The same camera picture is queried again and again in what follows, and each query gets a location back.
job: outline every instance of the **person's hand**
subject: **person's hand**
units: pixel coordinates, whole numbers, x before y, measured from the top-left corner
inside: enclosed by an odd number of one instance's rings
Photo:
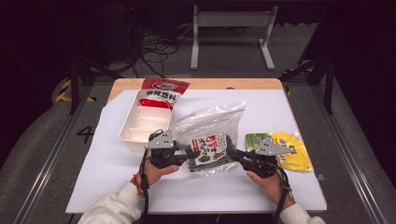
[[[261,178],[254,172],[247,171],[247,176],[250,177],[253,182],[260,185],[260,187],[262,187],[264,192],[271,198],[274,203],[279,204],[280,198],[283,193],[283,183],[278,172],[275,172],[273,176]],[[287,194],[282,210],[293,204],[295,204],[295,201],[291,198],[289,194]]]
[[[178,165],[170,165],[165,168],[158,169],[153,164],[151,164],[149,159],[147,159],[145,163],[145,175],[148,178],[148,184],[151,186],[157,183],[157,181],[161,179],[161,176],[172,174],[178,171],[178,168]],[[141,185],[141,176],[139,172],[136,175],[136,181],[139,185]]]

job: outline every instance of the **yellow package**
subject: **yellow package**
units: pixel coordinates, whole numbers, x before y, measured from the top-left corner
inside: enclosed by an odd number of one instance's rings
[[[289,133],[248,133],[246,135],[247,151],[255,150],[261,141],[269,141],[291,148],[291,153],[279,154],[283,169],[296,171],[311,171],[312,164],[305,145]]]

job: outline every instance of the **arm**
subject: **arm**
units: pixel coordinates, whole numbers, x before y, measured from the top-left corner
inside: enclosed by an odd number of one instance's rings
[[[268,178],[261,178],[254,172],[247,171],[247,175],[256,184],[260,185],[264,192],[276,204],[279,204],[280,197],[283,191],[281,177],[278,173]],[[296,203],[291,196],[286,196],[283,203],[280,219],[284,224],[324,224],[325,222],[320,217],[311,217],[306,213],[305,209],[299,203]]]
[[[178,170],[177,165],[171,165],[163,169],[157,169],[149,160],[146,160],[145,173],[148,184],[151,186],[160,180],[161,176],[169,175]],[[79,223],[132,223],[141,216],[139,204],[143,200],[138,195],[137,187],[140,188],[140,174],[134,180],[125,182],[117,193],[111,193],[100,199],[91,206],[81,217]]]

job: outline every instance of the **white sleeve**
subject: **white sleeve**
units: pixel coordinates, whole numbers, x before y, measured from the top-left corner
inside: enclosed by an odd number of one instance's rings
[[[311,217],[299,203],[286,208],[280,213],[284,224],[325,224],[321,217]]]
[[[91,206],[78,223],[132,223],[141,216],[136,186],[125,182],[117,193],[111,193]]]

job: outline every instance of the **red package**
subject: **red package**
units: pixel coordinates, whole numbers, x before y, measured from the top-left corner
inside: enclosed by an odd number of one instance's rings
[[[140,105],[173,109],[177,99],[190,86],[188,82],[166,78],[146,78],[142,85]]]

